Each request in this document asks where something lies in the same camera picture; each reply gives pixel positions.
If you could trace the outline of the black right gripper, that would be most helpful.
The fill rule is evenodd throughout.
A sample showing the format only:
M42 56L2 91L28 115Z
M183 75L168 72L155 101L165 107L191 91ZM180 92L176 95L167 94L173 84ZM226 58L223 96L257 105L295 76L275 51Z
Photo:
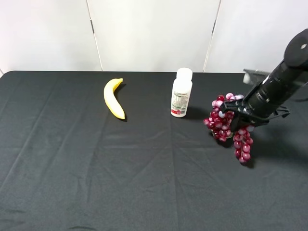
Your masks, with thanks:
M245 128L249 125L259 127L267 125L270 120L282 117L285 118L290 114L290 111L285 106L279 106L269 116L261 117L256 115L255 112L250 110L247 103L243 100L236 100L231 102L223 102L220 106L222 113L234 112L233 119L231 120L230 130L236 132L239 129Z

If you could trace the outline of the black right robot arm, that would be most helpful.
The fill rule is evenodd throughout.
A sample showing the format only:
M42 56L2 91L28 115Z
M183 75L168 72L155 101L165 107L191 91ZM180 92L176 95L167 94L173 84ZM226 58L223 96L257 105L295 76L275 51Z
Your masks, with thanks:
M308 31L297 34L287 45L283 60L270 73L244 70L243 82L253 88L242 98L223 103L223 113L232 111L231 131L259 127L290 112L283 105L308 82Z

